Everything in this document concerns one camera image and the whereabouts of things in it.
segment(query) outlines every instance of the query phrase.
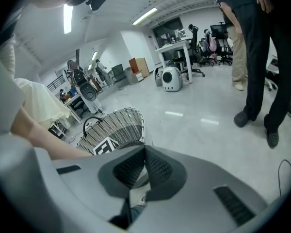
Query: ceiling light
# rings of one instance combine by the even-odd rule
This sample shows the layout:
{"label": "ceiling light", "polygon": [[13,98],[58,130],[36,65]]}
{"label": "ceiling light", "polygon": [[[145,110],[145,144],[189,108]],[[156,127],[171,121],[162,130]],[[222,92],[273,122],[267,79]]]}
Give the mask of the ceiling light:
{"label": "ceiling light", "polygon": [[155,11],[157,11],[157,9],[153,8],[150,11],[146,12],[142,17],[140,17],[138,20],[136,20],[133,23],[133,25],[137,25],[139,22],[141,22],[143,19],[145,19],[146,17],[148,17],[150,14],[154,13]]}
{"label": "ceiling light", "polygon": [[64,5],[64,33],[71,32],[72,10],[72,6]]}
{"label": "ceiling light", "polygon": [[178,116],[178,117],[182,117],[183,116],[182,113],[177,113],[177,112],[172,112],[172,111],[165,111],[165,114],[169,114],[169,115],[173,115],[173,116]]}
{"label": "ceiling light", "polygon": [[201,121],[202,122],[206,122],[206,123],[211,123],[211,124],[219,125],[219,122],[218,121],[211,120],[211,119],[202,118]]}
{"label": "ceiling light", "polygon": [[97,51],[95,51],[95,52],[93,53],[92,60],[94,60],[94,59],[95,59],[95,57],[96,57],[96,54],[97,54]]}

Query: black pants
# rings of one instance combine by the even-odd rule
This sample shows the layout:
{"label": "black pants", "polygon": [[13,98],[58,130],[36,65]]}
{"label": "black pants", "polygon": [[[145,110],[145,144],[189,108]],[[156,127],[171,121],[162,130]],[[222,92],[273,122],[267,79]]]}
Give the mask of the black pants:
{"label": "black pants", "polygon": [[265,69],[270,37],[278,56],[279,85],[264,126],[274,132],[284,120],[291,104],[291,30],[285,30],[275,11],[267,14],[259,4],[248,3],[234,9],[247,48],[248,94],[244,112],[256,120],[263,101]]}

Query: black basket handle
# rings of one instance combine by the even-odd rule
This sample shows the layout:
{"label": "black basket handle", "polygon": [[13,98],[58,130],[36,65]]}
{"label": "black basket handle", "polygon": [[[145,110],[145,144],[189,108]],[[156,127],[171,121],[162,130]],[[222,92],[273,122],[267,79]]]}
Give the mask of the black basket handle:
{"label": "black basket handle", "polygon": [[84,137],[87,137],[87,133],[86,133],[86,131],[85,131],[85,125],[86,125],[86,122],[87,122],[89,119],[92,119],[92,118],[95,118],[95,119],[97,119],[99,122],[102,122],[102,119],[99,118],[99,117],[97,117],[97,116],[91,116],[91,117],[87,118],[87,119],[85,120],[84,124],[83,124],[83,135],[84,135]]}

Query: gray floor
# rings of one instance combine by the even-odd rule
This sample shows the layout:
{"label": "gray floor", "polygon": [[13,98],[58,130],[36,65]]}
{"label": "gray floor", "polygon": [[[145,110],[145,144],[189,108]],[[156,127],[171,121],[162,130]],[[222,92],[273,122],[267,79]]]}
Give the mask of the gray floor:
{"label": "gray floor", "polygon": [[[104,113],[124,107],[137,108],[145,117],[154,146],[211,161],[250,185],[271,203],[279,196],[278,166],[283,159],[291,162],[291,118],[286,116],[279,128],[279,144],[270,149],[263,118],[274,100],[275,91],[265,88],[259,117],[239,129],[233,118],[245,105],[246,90],[237,91],[231,85],[231,67],[203,67],[203,71],[205,78],[194,74],[193,84],[185,83],[176,93],[156,87],[151,75],[100,102]],[[66,141],[71,141],[81,129],[82,125],[74,125]],[[81,136],[79,134],[70,144],[75,146]],[[291,168],[286,163],[280,169],[280,180],[285,193],[291,185]]]}

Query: computer monitor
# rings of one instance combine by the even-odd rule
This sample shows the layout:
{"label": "computer monitor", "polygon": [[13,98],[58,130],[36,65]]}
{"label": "computer monitor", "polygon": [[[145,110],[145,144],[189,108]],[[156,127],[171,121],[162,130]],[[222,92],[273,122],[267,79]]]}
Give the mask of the computer monitor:
{"label": "computer monitor", "polygon": [[126,77],[122,65],[112,67],[112,72],[117,81],[120,81]]}
{"label": "computer monitor", "polygon": [[227,30],[225,24],[211,25],[210,29],[213,37],[216,37],[219,40],[224,40],[226,38]]}

